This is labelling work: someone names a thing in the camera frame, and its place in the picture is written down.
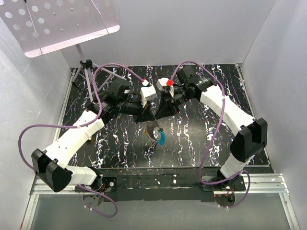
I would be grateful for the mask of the silver key with green tag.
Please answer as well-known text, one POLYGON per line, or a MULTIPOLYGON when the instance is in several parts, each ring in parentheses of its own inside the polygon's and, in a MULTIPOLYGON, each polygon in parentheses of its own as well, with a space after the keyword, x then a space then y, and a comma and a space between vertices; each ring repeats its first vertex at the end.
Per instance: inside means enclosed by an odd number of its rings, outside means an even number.
POLYGON ((206 136, 206 139, 207 139, 208 141, 211 141, 212 139, 215 139, 214 133, 208 134, 208 135, 206 136))

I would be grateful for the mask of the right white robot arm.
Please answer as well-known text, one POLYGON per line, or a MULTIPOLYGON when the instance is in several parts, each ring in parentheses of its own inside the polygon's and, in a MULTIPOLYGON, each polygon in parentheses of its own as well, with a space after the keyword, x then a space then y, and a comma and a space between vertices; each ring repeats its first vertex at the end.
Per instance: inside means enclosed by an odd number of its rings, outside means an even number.
POLYGON ((235 136, 230 145, 230 155, 218 170, 214 179, 201 183, 206 187, 218 185, 228 190, 235 184, 235 179, 244 167, 267 145, 268 124, 265 119, 256 119, 244 112, 226 96, 222 84, 212 74, 201 77, 191 66, 177 69, 180 87, 174 90, 172 79, 161 78, 157 88, 161 91, 160 105, 155 114, 156 119, 175 115, 179 106, 190 99, 197 99, 220 116, 218 125, 225 122, 235 136))

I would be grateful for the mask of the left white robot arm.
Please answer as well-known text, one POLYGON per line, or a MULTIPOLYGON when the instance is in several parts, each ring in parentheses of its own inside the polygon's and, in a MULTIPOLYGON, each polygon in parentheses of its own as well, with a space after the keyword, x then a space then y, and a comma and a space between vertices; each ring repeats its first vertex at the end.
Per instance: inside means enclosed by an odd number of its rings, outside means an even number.
POLYGON ((103 187, 103 176, 95 168, 69 166, 69 162, 85 142, 119 113, 133 115, 136 123, 154 120, 149 102, 157 97, 154 86, 141 87, 136 98, 133 94, 129 81, 115 79, 111 82, 108 90, 99 93, 100 102, 90 103, 75 122, 78 128, 68 129, 44 150, 36 149, 32 153, 36 175, 54 192, 78 184, 90 191, 99 191, 103 187))

